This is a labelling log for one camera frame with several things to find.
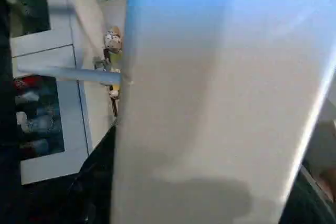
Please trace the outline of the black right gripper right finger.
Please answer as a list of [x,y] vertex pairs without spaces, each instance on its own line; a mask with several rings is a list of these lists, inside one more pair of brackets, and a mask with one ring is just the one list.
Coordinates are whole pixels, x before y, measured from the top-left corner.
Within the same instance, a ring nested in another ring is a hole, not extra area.
[[335,223],[335,168],[314,174],[309,164],[303,164],[280,223]]

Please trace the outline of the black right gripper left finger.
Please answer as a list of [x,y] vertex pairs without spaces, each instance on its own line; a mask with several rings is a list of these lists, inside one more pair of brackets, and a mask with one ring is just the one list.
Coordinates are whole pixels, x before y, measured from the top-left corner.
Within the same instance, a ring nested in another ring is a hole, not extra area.
[[112,126],[78,173],[74,223],[110,222],[115,139],[116,126]]

